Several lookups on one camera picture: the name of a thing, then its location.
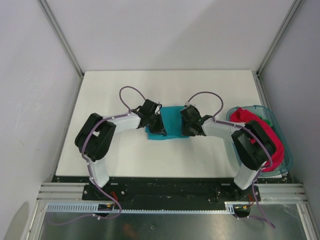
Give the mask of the teal t-shirt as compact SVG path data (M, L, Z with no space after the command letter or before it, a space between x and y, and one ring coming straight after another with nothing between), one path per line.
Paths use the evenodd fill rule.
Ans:
M147 139L153 141L188 139L189 136L182 135L182 115L180 111L183 108L183 105L162 107L160 113L167 135L153 134L146 128L145 132L147 133Z

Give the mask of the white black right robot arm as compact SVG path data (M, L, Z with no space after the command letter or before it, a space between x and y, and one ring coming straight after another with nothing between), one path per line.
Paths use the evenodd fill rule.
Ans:
M249 194L248 187L267 167L266 164L272 165L276 145L256 120L237 123L219 120L211 115L201 116L193 105L186 105L180 114L184 136L217 137L234 144L241 164L230 194L235 200L242 201Z

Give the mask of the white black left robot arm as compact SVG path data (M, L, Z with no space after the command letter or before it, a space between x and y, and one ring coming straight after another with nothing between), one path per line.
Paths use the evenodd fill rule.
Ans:
M74 144L87 164L90 181L95 185L93 194L100 200L110 196L110 180L104 157L115 134L128 130L148 128L152 134L165 136L162 105L146 99L143 105L120 115L101 116L92 113L77 134Z

